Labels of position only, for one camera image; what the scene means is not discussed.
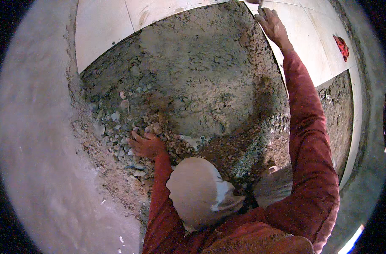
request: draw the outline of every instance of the worker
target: worker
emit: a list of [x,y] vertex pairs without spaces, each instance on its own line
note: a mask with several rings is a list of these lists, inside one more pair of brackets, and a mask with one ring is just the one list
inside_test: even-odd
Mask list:
[[[190,206],[190,211],[185,209],[179,212],[172,203],[170,197],[172,194],[176,197],[178,190],[167,188],[172,168],[164,143],[154,134],[146,133],[145,138],[142,138],[132,132],[135,140],[128,139],[128,142],[134,153],[155,160],[154,185],[143,253],[318,254],[331,235],[340,203],[338,176],[331,160],[326,120],[318,94],[306,67],[293,49],[277,12],[260,6],[255,19],[271,41],[279,46],[284,56],[283,66],[291,110],[290,195],[277,202],[275,200],[270,204],[260,204],[258,208],[245,214],[235,212],[242,199],[234,197],[227,201],[224,206],[227,209],[223,211],[228,211],[230,204],[233,212],[223,214],[223,218],[216,218],[216,224],[210,223],[205,227],[201,222],[206,223],[206,218],[202,218],[200,212],[195,212],[195,206]],[[181,170],[186,165],[195,165],[196,168],[191,168],[193,172],[197,167],[214,170],[200,158],[180,165]],[[205,181],[206,175],[200,177]],[[211,177],[222,182],[217,174]],[[179,188],[182,193],[192,192],[190,200],[185,200],[186,207],[196,202],[194,197],[201,199],[200,190],[184,189],[181,185]],[[224,184],[223,188],[225,192],[230,190],[228,184]],[[219,205],[220,203],[211,204],[213,211],[217,212]],[[190,230],[191,233],[186,234],[188,227],[184,224],[191,221],[182,220],[181,217],[189,216],[196,216],[197,220],[201,220],[196,226],[202,228],[194,228]]]

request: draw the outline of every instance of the red sleeve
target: red sleeve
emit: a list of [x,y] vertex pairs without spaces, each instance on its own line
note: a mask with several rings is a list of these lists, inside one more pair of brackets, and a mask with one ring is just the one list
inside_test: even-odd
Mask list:
[[340,196],[320,99],[295,51],[284,58],[291,109],[289,154],[293,188],[289,197],[268,206],[268,223],[308,238],[320,253],[333,230]]
[[168,155],[155,159],[155,178],[152,188],[148,229],[142,253],[171,253],[185,236],[185,228],[176,212],[170,191],[166,187],[172,168]]

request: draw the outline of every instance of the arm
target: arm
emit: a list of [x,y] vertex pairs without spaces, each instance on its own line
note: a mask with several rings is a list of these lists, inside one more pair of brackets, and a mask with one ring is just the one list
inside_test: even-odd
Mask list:
[[320,253],[331,235],[340,202],[324,112],[307,69],[293,50],[276,11],[263,9],[263,12],[266,19],[261,16],[257,19],[284,55],[293,168],[291,195],[268,206],[265,214],[271,226],[308,238],[314,251]]
[[133,152],[155,160],[155,177],[151,194],[148,229],[142,253],[171,253],[183,240],[185,228],[176,212],[170,191],[166,187],[172,168],[165,145],[155,135],[146,133],[143,139],[132,132],[135,140],[129,140]]

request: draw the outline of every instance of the red cloth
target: red cloth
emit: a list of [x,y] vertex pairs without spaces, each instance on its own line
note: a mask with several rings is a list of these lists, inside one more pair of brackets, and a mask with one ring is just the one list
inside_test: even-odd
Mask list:
[[169,157],[157,158],[143,253],[200,253],[216,240],[230,236],[238,227],[251,222],[304,236],[313,243],[316,253],[321,252],[339,209],[338,176],[332,165],[321,103],[307,69],[294,51],[285,55],[283,65],[291,108],[291,195],[265,210],[257,208],[243,215],[233,215],[219,225],[184,237],[182,221],[166,188],[172,172]]
[[349,57],[349,48],[347,47],[347,44],[345,44],[345,41],[343,38],[337,37],[335,35],[333,35],[333,37],[336,40],[338,48],[340,49],[341,53],[343,54],[344,61],[347,62],[347,59]]

